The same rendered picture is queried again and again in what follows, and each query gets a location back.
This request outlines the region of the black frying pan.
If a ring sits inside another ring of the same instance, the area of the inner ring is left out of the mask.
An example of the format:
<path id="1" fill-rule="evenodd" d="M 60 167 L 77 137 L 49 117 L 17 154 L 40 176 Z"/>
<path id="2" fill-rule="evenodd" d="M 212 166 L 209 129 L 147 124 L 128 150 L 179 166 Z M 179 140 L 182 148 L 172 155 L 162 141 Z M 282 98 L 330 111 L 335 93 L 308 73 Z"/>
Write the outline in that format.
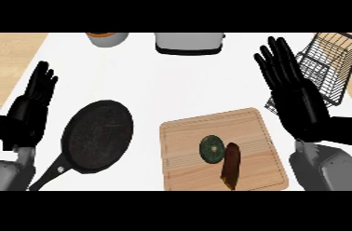
<path id="1" fill-rule="evenodd" d="M 106 170 L 122 158 L 134 135 L 132 114 L 117 101 L 91 103 L 74 115 L 61 139 L 63 153 L 57 157 L 30 191 L 69 170 L 82 174 Z"/>

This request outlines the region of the grey cup with orange rim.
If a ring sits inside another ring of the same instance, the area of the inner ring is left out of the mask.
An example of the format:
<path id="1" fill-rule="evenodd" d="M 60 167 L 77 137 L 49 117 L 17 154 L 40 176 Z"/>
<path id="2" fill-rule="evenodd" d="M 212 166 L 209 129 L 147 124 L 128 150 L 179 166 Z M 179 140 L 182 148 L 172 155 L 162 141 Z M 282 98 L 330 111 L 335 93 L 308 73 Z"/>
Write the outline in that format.
<path id="1" fill-rule="evenodd" d="M 91 43 L 100 48 L 111 48 L 128 39 L 128 33 L 88 33 Z"/>

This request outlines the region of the round green squash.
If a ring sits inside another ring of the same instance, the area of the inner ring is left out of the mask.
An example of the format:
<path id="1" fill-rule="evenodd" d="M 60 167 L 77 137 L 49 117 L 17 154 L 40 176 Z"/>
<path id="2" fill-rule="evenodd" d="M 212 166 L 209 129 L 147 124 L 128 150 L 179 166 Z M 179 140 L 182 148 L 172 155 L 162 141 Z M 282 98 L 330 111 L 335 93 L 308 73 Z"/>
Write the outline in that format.
<path id="1" fill-rule="evenodd" d="M 200 143 L 200 155 L 209 164 L 216 164 L 224 160 L 225 144 L 218 136 L 209 135 L 203 138 Z"/>

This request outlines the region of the grey toaster appliance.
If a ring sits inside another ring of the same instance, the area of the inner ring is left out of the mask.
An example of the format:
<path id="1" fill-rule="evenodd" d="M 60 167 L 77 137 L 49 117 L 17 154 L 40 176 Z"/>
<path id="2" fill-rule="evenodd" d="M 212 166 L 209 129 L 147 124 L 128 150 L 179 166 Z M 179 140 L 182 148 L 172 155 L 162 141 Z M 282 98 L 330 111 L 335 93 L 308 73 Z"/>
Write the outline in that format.
<path id="1" fill-rule="evenodd" d="M 168 55 L 214 55 L 222 51 L 224 33 L 157 33 L 156 49 Z"/>

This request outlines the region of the dark brown long vegetable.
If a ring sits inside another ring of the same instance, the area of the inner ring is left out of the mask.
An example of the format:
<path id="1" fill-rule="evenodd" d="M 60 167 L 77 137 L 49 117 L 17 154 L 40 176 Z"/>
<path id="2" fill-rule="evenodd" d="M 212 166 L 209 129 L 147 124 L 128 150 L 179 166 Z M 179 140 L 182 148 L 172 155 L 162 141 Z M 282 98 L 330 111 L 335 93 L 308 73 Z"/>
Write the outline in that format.
<path id="1" fill-rule="evenodd" d="M 222 169 L 222 180 L 225 186 L 234 190 L 240 178 L 242 151 L 236 143 L 230 143 L 225 149 L 225 164 Z"/>

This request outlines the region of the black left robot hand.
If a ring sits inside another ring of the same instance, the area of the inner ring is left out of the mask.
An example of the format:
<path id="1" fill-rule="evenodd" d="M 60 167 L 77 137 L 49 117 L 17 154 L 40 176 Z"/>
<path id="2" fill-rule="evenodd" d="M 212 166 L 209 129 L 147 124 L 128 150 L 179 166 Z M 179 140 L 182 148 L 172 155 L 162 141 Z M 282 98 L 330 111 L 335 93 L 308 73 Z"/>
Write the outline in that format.
<path id="1" fill-rule="evenodd" d="M 49 63 L 40 61 L 30 76 L 26 93 L 17 97 L 8 114 L 0 115 L 0 141 L 5 151 L 17 147 L 35 147 L 42 141 L 57 82 L 58 76 Z"/>

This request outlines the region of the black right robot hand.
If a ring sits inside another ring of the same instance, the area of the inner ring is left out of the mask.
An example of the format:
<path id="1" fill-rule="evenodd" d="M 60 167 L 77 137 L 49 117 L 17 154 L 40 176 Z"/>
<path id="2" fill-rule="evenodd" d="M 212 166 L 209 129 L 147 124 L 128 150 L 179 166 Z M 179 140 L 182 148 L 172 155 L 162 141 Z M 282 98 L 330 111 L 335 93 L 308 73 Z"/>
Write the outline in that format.
<path id="1" fill-rule="evenodd" d="M 307 143 L 329 141 L 352 145 L 352 117 L 332 116 L 323 94 L 304 77 L 290 46 L 283 37 L 268 37 L 255 60 L 271 89 L 271 96 L 284 129 Z"/>

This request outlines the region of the wooden cutting board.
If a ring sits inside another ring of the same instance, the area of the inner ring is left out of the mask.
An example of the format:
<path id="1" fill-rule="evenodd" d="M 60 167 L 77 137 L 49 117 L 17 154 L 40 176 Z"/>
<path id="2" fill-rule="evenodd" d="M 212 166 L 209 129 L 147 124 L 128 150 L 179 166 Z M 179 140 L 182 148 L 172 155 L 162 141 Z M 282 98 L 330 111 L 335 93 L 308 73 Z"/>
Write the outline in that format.
<path id="1" fill-rule="evenodd" d="M 165 188 L 168 191 L 230 191 L 221 178 L 224 160 L 209 164 L 200 155 L 206 136 L 218 136 L 242 151 L 236 191 L 284 190 L 289 179 L 258 109 L 246 108 L 166 122 L 160 127 Z"/>

